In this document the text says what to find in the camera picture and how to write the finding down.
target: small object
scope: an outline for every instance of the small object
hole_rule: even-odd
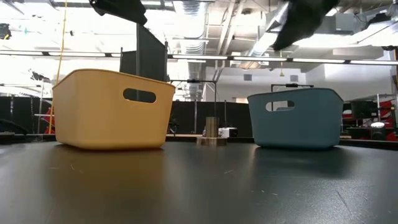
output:
[[[375,122],[371,124],[371,139],[375,141],[386,140],[386,129],[383,122]]]
[[[238,129],[237,128],[219,128],[218,135],[223,138],[237,137]]]

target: yellow cable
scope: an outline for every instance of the yellow cable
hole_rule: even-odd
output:
[[[63,54],[63,43],[65,39],[65,24],[67,23],[67,7],[68,7],[68,1],[65,0],[65,13],[63,15],[63,27],[62,27],[62,43],[61,43],[61,53],[60,53],[60,62],[58,64],[58,71],[57,71],[57,79],[55,80],[55,84],[58,84],[58,80],[60,77],[60,71],[61,71],[61,62],[62,62],[62,54]],[[49,134],[52,132],[52,115],[54,111],[54,93],[52,95],[52,104],[51,104],[51,109],[50,109],[50,126],[49,126]]]

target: plastic basket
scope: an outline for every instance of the plastic basket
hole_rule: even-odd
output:
[[[266,109],[271,102],[294,106]],[[340,140],[343,100],[331,89],[308,88],[248,97],[254,142],[262,147],[325,149]]]
[[[153,103],[124,98],[127,89],[155,94]],[[83,149],[160,147],[175,87],[119,72],[81,69],[53,88],[56,138]]]

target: ceiling light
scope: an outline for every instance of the ceiling light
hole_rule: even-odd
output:
[[[398,61],[377,61],[377,60],[352,60],[351,64],[358,65],[398,65]]]
[[[190,59],[190,60],[187,60],[187,62],[193,62],[193,63],[206,63],[206,60],[195,60],[195,59]]]
[[[51,56],[60,56],[61,52],[49,52]],[[104,53],[79,53],[79,52],[64,52],[63,56],[71,57],[105,57]]]
[[[145,6],[160,6],[161,5],[160,1],[141,1],[141,3]],[[172,7],[173,3],[165,2],[164,6]]]
[[[0,50],[1,55],[43,55],[42,52]]]
[[[0,86],[4,86],[4,87],[42,87],[42,85],[32,85],[32,84],[3,84],[0,83]]]
[[[234,60],[258,61],[258,62],[285,62],[287,59],[277,58],[277,57],[234,57]]]
[[[227,56],[218,55],[173,55],[176,59],[202,59],[202,60],[226,60]]]
[[[313,62],[313,63],[344,63],[341,59],[313,59],[313,58],[293,58],[294,62]]]

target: wall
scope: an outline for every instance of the wall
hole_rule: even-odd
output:
[[[206,79],[213,78],[214,68],[206,68]],[[251,74],[252,81],[244,81],[243,75]],[[290,75],[298,75],[299,84],[305,84],[305,74],[299,69],[283,69],[284,77],[280,76],[280,69],[269,71],[268,69],[243,70],[240,68],[225,68],[217,84],[217,101],[235,102],[234,98],[246,98],[257,93],[271,91],[271,84],[286,84],[290,82]],[[207,86],[203,95],[205,101],[214,101],[214,92]]]
[[[378,60],[390,60],[389,53]],[[331,88],[344,100],[393,93],[391,66],[323,64],[307,72],[307,84]]]

